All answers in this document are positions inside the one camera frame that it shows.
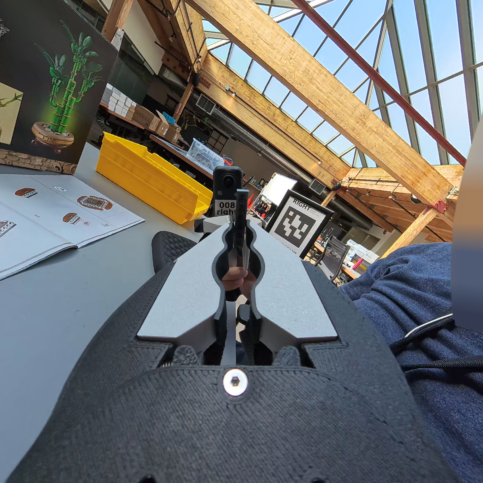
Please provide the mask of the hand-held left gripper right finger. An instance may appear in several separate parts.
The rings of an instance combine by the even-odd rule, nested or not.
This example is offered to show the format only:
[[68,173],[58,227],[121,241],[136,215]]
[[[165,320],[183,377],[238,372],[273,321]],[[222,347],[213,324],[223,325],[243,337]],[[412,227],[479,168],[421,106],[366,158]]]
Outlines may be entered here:
[[304,262],[257,224],[247,222],[249,268],[256,277],[251,310],[255,337],[276,353],[285,346],[335,341],[337,331]]

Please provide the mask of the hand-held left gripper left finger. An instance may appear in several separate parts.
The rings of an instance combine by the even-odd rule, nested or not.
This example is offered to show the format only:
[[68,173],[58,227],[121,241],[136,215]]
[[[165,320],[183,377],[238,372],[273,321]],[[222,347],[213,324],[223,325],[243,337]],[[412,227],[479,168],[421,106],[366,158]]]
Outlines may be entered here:
[[137,332],[142,341],[191,346],[202,353],[216,341],[215,320],[225,305],[216,263],[227,255],[231,222],[177,258]]

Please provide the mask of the black lego plate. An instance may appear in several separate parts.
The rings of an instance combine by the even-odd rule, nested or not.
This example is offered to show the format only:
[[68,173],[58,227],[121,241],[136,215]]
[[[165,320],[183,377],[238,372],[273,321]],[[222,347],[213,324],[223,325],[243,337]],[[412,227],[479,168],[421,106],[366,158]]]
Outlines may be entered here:
[[242,249],[245,243],[246,213],[249,191],[238,189],[236,192],[236,214],[234,218],[234,247]]

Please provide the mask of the lego instruction booklet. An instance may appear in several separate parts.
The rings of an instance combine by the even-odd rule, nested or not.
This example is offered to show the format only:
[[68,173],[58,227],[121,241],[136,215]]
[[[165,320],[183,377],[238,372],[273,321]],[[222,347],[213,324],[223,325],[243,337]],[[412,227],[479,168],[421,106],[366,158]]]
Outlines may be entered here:
[[1,280],[142,222],[74,176],[1,174]]

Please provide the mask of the bamboo lego set box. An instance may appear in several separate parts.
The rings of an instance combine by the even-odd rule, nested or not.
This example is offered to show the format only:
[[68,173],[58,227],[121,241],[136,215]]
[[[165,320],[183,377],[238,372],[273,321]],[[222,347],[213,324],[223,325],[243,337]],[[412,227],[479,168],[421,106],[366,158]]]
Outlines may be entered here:
[[74,174],[117,56],[66,1],[1,1],[1,165]]

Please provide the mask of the person's right hand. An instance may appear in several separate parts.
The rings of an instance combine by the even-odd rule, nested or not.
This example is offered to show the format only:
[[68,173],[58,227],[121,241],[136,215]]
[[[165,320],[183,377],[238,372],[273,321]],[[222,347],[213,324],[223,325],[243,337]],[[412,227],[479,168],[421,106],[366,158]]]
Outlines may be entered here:
[[230,267],[221,279],[226,299],[229,301],[235,301],[238,292],[251,301],[251,290],[256,281],[256,276],[250,270],[245,271],[243,267]]

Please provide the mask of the clear plastic storage box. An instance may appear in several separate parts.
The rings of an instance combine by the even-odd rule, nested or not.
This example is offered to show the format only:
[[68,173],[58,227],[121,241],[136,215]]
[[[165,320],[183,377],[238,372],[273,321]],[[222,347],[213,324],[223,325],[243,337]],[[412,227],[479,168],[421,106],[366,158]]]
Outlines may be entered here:
[[225,161],[219,154],[214,153],[214,151],[195,138],[186,156],[210,172],[213,172],[218,166],[225,166]]

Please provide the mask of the white lit board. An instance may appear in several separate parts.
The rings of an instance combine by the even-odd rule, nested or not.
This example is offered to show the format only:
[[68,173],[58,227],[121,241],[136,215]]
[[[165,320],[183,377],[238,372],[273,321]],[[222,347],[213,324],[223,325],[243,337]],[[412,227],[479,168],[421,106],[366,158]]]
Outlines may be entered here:
[[282,174],[274,173],[268,184],[261,191],[261,196],[268,200],[270,204],[279,206],[287,191],[292,190],[297,182],[297,180]]

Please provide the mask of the black office chair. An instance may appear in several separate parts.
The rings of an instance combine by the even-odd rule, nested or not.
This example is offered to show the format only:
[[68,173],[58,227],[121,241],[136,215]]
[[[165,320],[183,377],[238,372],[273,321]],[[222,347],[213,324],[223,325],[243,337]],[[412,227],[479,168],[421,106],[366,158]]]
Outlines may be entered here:
[[349,251],[349,246],[343,244],[335,236],[331,236],[325,245],[324,252],[315,263],[330,282],[334,282],[341,272],[342,264]]

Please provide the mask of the framed black white marker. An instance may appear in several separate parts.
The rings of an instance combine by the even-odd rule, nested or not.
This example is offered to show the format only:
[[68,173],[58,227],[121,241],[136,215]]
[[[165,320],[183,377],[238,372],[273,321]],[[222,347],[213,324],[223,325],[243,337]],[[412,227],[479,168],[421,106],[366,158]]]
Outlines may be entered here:
[[287,190],[266,231],[305,259],[333,215],[333,210],[293,190]]

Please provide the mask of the wooden work table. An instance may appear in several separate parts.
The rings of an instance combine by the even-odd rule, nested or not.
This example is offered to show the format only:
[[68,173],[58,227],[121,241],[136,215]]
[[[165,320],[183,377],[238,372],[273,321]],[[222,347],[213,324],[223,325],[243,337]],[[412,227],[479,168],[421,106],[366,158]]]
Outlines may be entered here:
[[163,148],[164,150],[169,151],[173,156],[182,159],[186,164],[189,164],[193,169],[197,170],[198,172],[202,173],[204,176],[208,177],[209,179],[213,180],[213,170],[203,166],[196,160],[194,160],[191,156],[187,154],[186,151],[178,148],[177,146],[166,142],[164,139],[159,138],[151,134],[149,139],[156,143],[158,146]]

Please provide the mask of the yellow plastic bin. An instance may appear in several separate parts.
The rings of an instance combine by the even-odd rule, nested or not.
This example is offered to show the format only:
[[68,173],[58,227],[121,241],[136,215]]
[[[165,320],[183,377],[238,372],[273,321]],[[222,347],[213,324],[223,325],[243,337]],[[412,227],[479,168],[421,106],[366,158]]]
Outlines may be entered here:
[[105,133],[96,171],[179,225],[208,211],[213,193],[145,146]]

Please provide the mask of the cardboard box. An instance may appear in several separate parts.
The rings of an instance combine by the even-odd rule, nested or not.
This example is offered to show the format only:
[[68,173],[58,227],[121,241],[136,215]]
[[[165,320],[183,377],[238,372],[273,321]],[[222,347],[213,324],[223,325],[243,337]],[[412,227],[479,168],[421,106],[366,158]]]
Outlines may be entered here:
[[160,123],[160,118],[141,104],[136,104],[132,113],[131,121],[139,124],[145,129],[155,132]]
[[171,144],[177,144],[181,139],[181,127],[176,124],[176,120],[166,112],[156,110],[159,115],[159,124],[155,129],[155,134],[164,138]]

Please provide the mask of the person's blue shirt torso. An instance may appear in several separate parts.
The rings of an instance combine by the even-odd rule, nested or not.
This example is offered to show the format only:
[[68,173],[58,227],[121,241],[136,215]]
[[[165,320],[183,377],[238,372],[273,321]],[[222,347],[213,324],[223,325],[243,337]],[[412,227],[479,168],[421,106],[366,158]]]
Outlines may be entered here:
[[406,246],[340,290],[392,349],[430,435],[460,480],[482,482],[482,365],[432,367],[482,357],[482,331],[448,317],[451,254],[451,243]]

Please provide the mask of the stack of grey white boxes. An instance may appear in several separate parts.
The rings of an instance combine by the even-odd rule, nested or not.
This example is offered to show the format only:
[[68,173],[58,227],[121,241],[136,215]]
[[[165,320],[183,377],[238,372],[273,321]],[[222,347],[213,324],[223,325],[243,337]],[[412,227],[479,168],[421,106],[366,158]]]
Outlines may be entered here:
[[134,100],[109,83],[106,84],[101,104],[105,105],[109,111],[128,120],[132,120],[137,105]]

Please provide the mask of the red ceiling pipe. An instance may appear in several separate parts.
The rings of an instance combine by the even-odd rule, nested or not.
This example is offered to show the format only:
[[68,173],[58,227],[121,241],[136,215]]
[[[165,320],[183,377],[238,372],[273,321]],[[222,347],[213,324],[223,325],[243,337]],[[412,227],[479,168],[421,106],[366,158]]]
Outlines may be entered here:
[[362,69],[367,76],[389,97],[401,107],[401,109],[419,124],[429,136],[449,155],[451,155],[461,166],[466,165],[466,158],[438,131],[432,126],[414,107],[398,93],[379,73],[371,67],[363,57],[351,46],[341,35],[329,25],[306,1],[293,1],[293,3],[313,21],[334,43],[337,45],[355,64]]

